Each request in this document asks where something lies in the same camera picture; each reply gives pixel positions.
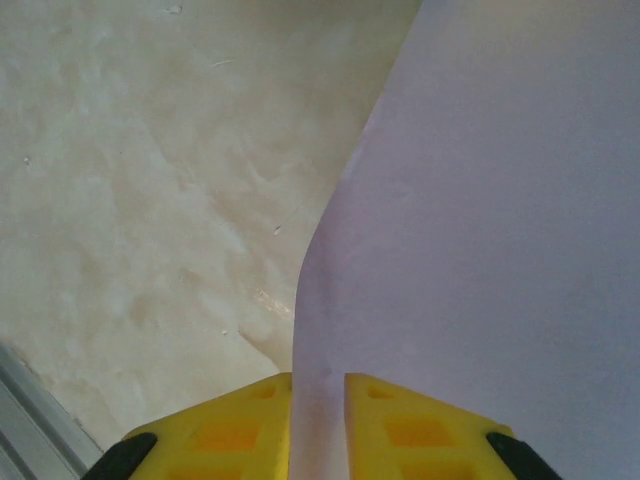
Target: beige floor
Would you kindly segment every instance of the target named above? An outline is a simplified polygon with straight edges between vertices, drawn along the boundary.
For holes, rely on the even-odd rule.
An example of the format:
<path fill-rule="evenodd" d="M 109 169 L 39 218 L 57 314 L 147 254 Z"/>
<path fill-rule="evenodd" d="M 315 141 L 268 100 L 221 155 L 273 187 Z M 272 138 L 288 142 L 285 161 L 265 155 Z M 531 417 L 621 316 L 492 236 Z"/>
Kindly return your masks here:
<path fill-rule="evenodd" d="M 0 336 L 100 445 L 291 367 L 417 0 L 0 3 Z"/>

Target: black rubber edge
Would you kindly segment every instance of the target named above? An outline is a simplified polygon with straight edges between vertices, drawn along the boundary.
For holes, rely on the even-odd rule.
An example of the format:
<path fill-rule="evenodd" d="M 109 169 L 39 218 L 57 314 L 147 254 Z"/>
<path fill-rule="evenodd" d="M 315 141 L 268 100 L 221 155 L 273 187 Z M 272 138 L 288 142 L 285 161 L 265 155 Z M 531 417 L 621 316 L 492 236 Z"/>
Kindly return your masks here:
<path fill-rule="evenodd" d="M 141 433 L 111 447 L 82 480 L 129 480 L 157 443 L 153 433 Z"/>
<path fill-rule="evenodd" d="M 487 441 L 516 480 L 562 480 L 525 442 L 498 432 L 487 434 Z"/>

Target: white speck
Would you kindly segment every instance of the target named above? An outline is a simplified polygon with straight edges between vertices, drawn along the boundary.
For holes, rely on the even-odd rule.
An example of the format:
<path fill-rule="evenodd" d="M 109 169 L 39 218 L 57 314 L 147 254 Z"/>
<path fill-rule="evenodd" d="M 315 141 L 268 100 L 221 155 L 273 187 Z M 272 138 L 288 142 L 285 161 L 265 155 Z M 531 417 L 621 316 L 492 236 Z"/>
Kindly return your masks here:
<path fill-rule="evenodd" d="M 182 13 L 182 5 L 174 5 L 171 8 L 165 8 L 164 11 L 172 15 L 180 15 Z"/>
<path fill-rule="evenodd" d="M 222 60 L 221 62 L 216 62 L 213 65 L 211 65 L 212 67 L 219 67 L 220 65 L 226 65 L 227 63 L 231 63 L 233 62 L 233 60 Z"/>

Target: gray surface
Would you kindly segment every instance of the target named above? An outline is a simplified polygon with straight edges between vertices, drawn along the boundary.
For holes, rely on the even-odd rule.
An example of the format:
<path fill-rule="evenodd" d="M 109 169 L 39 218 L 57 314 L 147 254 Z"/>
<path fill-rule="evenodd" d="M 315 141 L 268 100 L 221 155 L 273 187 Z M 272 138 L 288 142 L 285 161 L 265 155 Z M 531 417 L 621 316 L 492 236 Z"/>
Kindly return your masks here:
<path fill-rule="evenodd" d="M 313 238 L 291 478 L 347 478 L 342 376 L 640 478 L 640 2 L 427 1 Z"/>
<path fill-rule="evenodd" d="M 77 479 L 102 452 L 0 345 L 0 478 Z"/>

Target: paper sheet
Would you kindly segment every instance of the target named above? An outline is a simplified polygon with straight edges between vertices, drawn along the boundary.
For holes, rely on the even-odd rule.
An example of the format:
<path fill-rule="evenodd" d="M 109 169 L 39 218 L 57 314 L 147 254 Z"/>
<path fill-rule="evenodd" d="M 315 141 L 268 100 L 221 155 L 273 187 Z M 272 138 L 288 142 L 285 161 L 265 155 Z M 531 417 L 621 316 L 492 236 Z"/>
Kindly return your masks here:
<path fill-rule="evenodd" d="M 640 5 L 425 2 L 308 251 L 292 480 L 348 477 L 343 375 L 640 478 Z"/>

